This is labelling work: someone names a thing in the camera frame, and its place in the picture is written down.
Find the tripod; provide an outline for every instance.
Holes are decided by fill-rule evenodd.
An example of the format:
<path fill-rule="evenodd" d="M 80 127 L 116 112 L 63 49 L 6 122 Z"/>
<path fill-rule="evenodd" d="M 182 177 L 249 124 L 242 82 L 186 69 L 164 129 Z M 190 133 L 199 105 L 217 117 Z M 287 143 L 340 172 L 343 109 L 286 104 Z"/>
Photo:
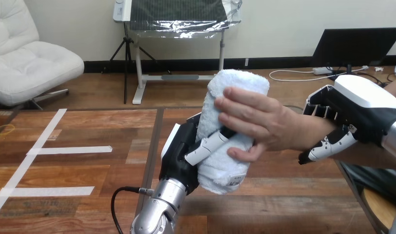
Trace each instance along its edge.
<path fill-rule="evenodd" d="M 130 43 L 133 43 L 133 44 L 134 44 L 134 41 L 132 40 L 132 38 L 130 38 L 130 37 L 128 36 L 127 30 L 126 30 L 126 23 L 123 23 L 123 27 L 125 28 L 125 37 L 123 38 L 123 41 L 122 41 L 122 43 L 120 43 L 120 46 L 117 48 L 116 52 L 113 54 L 112 58 L 109 60 L 109 65 L 108 65 L 109 68 L 104 67 L 102 73 L 105 73 L 105 72 L 107 72 L 107 71 L 108 71 L 108 72 L 111 72 L 111 71 L 112 71 L 112 61 L 113 61 L 114 57 L 115 57 L 115 56 L 117 55 L 117 53 L 120 51 L 120 49 L 122 48 L 122 46 L 123 46 L 124 44 L 126 44 L 126 47 L 125 47 L 125 90 L 124 90 L 124 97 L 123 97 L 123 103 L 126 104 L 127 96 L 128 96 L 128 62 L 129 62 L 129 61 L 133 62 L 132 56 L 131 56 Z M 165 68 L 162 64 L 160 64 L 160 63 L 159 63 L 152 55 L 150 55 L 146 50 L 144 50 L 142 47 L 139 47 L 139 49 L 140 49 L 143 53 L 145 53 L 145 55 L 147 55 L 149 58 L 151 58 L 152 61 L 153 61 L 156 65 L 158 65 L 159 67 L 161 67 L 163 70 L 166 70 L 166 72 L 167 72 L 169 75 L 172 74 L 167 68 Z"/>

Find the white cable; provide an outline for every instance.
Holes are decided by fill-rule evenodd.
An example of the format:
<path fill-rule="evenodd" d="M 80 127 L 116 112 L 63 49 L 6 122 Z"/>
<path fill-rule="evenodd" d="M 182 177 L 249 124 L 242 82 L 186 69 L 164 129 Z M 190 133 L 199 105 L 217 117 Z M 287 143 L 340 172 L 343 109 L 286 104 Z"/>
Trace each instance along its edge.
<path fill-rule="evenodd" d="M 362 68 L 357 69 L 357 70 L 353 70 L 352 72 L 358 72 L 358 71 L 367 70 L 367 69 L 368 69 L 368 66 L 363 66 Z M 311 72 L 299 72 L 299 71 L 292 71 L 292 70 L 277 70 L 277 71 L 273 71 L 273 72 L 271 72 L 269 74 L 269 77 L 271 79 L 273 79 L 273 80 L 276 80 L 276 81 L 292 81 L 292 82 L 296 82 L 296 81 L 313 81 L 313 80 L 326 79 L 326 78 L 330 78 L 330 77 L 335 77 L 335 76 L 346 74 L 346 72 L 343 72 L 343 73 L 340 73 L 340 74 L 337 74 L 337 75 L 331 75 L 331 76 L 327 76 L 327 77 L 320 77 L 320 78 L 314 78 L 314 79 L 275 79 L 271 75 L 273 73 L 276 73 L 276 72 L 296 72 L 296 73 L 313 73 L 313 72 L 312 71 Z"/>

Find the wearable robotic hand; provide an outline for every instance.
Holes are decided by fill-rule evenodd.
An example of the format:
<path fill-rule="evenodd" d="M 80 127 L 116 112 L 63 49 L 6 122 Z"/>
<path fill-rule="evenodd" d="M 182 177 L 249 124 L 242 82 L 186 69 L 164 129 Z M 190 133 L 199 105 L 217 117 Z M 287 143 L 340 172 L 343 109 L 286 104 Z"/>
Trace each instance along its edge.
<path fill-rule="evenodd" d="M 312 93 L 305 115 L 324 117 L 337 129 L 312 149 L 299 155 L 306 164 L 337 154 L 355 144 L 372 142 L 396 158 L 396 98 L 373 82 L 354 75 L 342 75 L 334 86 Z"/>
<path fill-rule="evenodd" d="M 219 149 L 235 132 L 223 127 L 195 143 L 200 113 L 175 125 L 162 150 L 159 184 L 131 226 L 132 234 L 173 234 L 185 197 L 198 186 L 197 163 Z"/>

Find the white wall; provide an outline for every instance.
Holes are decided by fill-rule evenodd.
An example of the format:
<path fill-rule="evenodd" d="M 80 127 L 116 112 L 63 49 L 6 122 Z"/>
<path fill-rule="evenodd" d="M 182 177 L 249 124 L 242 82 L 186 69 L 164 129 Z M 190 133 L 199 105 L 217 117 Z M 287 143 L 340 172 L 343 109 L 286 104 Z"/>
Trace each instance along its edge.
<path fill-rule="evenodd" d="M 311 56 L 325 28 L 396 27 L 396 0 L 243 0 L 226 32 L 226 58 Z M 85 61 L 109 60 L 124 37 L 114 0 L 25 0 L 40 40 Z M 157 59 L 212 59 L 219 39 L 142 39 Z M 396 55 L 396 44 L 389 52 Z M 124 59 L 119 53 L 116 59 Z"/>

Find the human hand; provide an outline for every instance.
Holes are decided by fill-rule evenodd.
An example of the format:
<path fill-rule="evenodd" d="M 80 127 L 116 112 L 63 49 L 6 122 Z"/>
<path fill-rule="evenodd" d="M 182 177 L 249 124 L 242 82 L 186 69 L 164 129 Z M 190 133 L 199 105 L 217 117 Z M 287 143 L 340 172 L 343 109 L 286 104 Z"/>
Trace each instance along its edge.
<path fill-rule="evenodd" d="M 332 128 L 327 127 L 314 136 L 311 129 L 324 119 L 299 115 L 276 99 L 262 94 L 227 87 L 224 96 L 215 100 L 215 107 L 221 111 L 219 121 L 226 127 L 255 139 L 254 146 L 248 152 L 238 148 L 227 151 L 229 156 L 240 161 L 254 162 L 264 151 L 302 151 L 332 131 Z"/>

